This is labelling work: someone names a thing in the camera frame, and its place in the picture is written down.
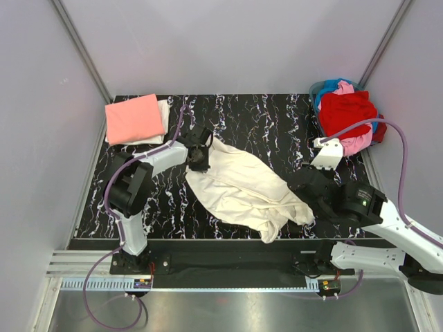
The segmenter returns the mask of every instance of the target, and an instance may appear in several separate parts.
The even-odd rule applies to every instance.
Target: folded pink towel
[[[109,145],[164,135],[155,95],[132,98],[105,107]]]

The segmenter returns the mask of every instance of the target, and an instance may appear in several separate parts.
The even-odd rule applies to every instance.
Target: pink cloth
[[[371,130],[364,135],[345,138],[344,140],[340,140],[340,143],[343,146],[343,155],[344,157],[352,156],[357,152],[360,152],[363,149],[366,149],[371,145],[372,142],[372,124],[367,124],[367,126],[371,127]]]
[[[109,145],[136,142],[165,134],[155,95],[106,105],[105,112]]]
[[[333,93],[336,95],[347,95],[348,93],[354,93],[354,87],[352,84],[347,83],[346,81],[340,81],[338,83],[338,89]],[[321,101],[318,103],[318,111],[321,111]]]

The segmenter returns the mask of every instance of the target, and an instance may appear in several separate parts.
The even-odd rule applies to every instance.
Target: white bracket
[[[324,138],[314,140],[314,148],[321,149],[311,165],[316,169],[335,170],[343,157],[343,146],[338,138],[320,143]]]

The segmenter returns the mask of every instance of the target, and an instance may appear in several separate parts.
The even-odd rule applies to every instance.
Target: folded white towel
[[[165,129],[165,134],[168,133],[169,130],[169,112],[170,107],[168,105],[167,100],[158,101],[160,116],[161,116],[161,124]],[[157,135],[154,137],[147,138],[146,140],[138,140],[136,142],[127,142],[123,143],[124,145],[140,145],[140,144],[163,144],[163,139],[165,135]]]
[[[259,158],[214,138],[206,173],[188,170],[186,180],[203,206],[225,223],[258,230],[271,243],[286,222],[311,223],[314,215]]]

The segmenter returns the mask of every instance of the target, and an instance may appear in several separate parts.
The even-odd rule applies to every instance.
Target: blue cloth
[[[315,112],[316,112],[317,116],[318,116],[318,113],[319,113],[318,104],[320,104],[321,98],[323,98],[323,96],[326,93],[334,92],[335,90],[337,90],[338,89],[338,83],[340,81],[345,81],[345,82],[347,82],[349,84],[352,84],[351,81],[345,80],[344,78],[338,78],[336,80],[327,80],[327,81],[325,81],[325,85],[323,86],[323,89],[321,89],[317,93],[317,96],[316,96],[316,99],[315,99],[315,105],[316,105],[315,106]],[[377,125],[378,124],[379,124],[378,122],[373,122],[372,123],[372,133],[375,133],[377,131]]]

